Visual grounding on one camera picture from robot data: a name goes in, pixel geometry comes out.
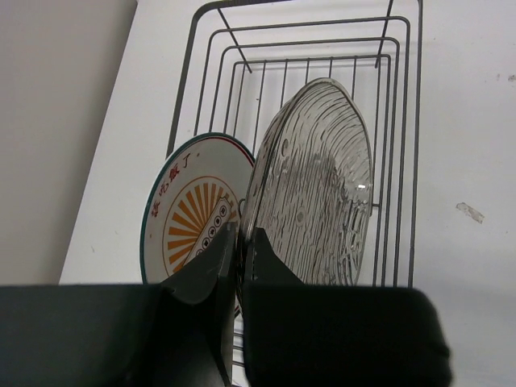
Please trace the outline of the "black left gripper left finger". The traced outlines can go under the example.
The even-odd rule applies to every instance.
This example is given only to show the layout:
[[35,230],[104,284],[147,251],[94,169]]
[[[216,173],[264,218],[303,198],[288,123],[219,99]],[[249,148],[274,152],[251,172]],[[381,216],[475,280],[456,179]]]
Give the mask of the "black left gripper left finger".
[[159,284],[2,287],[2,385],[230,385],[235,233]]

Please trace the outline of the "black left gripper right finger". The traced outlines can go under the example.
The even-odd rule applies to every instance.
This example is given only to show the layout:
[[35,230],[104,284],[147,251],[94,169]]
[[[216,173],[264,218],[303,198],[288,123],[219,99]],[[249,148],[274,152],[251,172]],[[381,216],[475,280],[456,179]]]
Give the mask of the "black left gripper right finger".
[[450,383],[450,351],[424,293],[306,285],[260,228],[245,264],[243,357],[252,386]]

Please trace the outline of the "white plate orange sunburst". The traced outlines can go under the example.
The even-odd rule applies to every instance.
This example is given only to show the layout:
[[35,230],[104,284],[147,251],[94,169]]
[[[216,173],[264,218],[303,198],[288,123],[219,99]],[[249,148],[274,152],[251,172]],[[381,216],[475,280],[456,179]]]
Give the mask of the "white plate orange sunburst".
[[225,223],[239,221],[254,164],[240,141],[217,132],[193,137],[167,158],[140,229],[144,283],[175,275],[208,248]]

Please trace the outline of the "clear glass plate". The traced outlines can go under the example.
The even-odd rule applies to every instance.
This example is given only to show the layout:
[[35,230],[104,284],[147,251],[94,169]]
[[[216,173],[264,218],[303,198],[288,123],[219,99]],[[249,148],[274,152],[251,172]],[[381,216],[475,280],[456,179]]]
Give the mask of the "clear glass plate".
[[335,79],[305,84],[274,116],[256,156],[239,223],[239,268],[255,229],[308,285],[356,285],[372,212],[364,118]]

